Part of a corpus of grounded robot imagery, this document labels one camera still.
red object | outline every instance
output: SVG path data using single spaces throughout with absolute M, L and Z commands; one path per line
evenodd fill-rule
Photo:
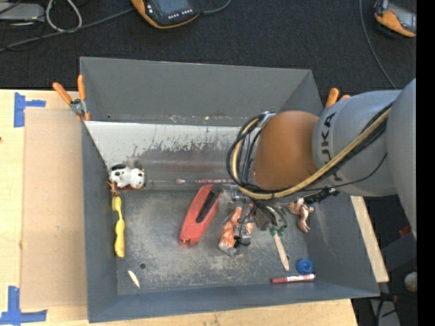
M 179 235 L 179 243 L 185 247 L 197 245 L 209 226 L 219 206 L 221 193 L 211 191 L 213 185 L 202 186 L 190 205 Z
M 297 283 L 301 281 L 314 281 L 315 274 L 307 274 L 307 275 L 294 275 L 294 276 L 284 276 L 282 278 L 272 278 L 272 284 L 281 284 L 281 283 Z

cardboard sheet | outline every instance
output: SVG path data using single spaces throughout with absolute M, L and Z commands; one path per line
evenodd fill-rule
M 20 305 L 86 304 L 80 123 L 26 109 Z

orange device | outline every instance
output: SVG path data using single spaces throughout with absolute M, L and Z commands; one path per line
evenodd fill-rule
M 158 29 L 181 26 L 200 14 L 189 0 L 130 0 L 130 2 L 148 23 Z
M 417 15 L 403 9 L 390 0 L 375 3 L 375 18 L 381 30 L 386 28 L 390 35 L 414 37 L 417 35 Z

red marker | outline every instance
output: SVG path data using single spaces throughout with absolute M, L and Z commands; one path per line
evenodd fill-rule
M 283 278 L 272 278 L 272 284 L 297 283 L 299 281 L 314 281 L 315 274 L 284 276 Z

wooden stick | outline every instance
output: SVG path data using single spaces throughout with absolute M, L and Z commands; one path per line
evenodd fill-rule
M 290 265 L 288 263 L 287 254 L 285 253 L 283 243 L 281 242 L 281 238 L 279 237 L 278 233 L 273 234 L 273 239 L 275 240 L 275 245 L 277 246 L 278 249 L 279 258 L 281 259 L 284 269 L 289 272 Z

